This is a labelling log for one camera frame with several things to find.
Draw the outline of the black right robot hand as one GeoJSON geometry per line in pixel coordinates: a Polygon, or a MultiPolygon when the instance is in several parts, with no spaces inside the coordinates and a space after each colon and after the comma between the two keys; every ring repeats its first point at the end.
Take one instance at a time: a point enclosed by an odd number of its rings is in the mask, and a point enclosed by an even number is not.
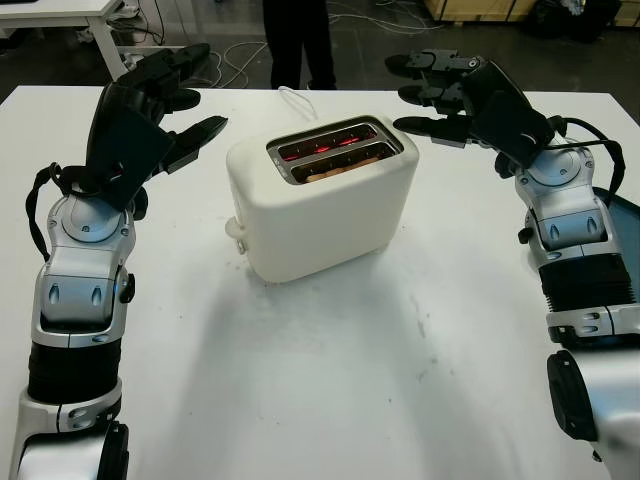
{"type": "Polygon", "coordinates": [[[390,73],[414,81],[398,90],[401,100],[432,107],[441,116],[398,118],[393,125],[400,131],[460,148],[476,143],[523,169],[554,138],[546,117],[491,60],[462,57],[456,50],[425,49],[391,56],[385,65],[390,73]]]}

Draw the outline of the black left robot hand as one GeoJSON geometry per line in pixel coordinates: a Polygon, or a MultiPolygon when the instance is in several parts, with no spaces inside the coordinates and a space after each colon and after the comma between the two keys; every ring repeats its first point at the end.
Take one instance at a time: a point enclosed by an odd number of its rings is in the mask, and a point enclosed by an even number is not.
{"type": "Polygon", "coordinates": [[[226,125],[213,116],[181,134],[159,128],[164,116],[196,107],[200,93],[184,86],[210,56],[206,43],[161,49],[107,85],[99,99],[87,145],[86,166],[111,181],[127,171],[168,173],[197,157],[226,125]]]}

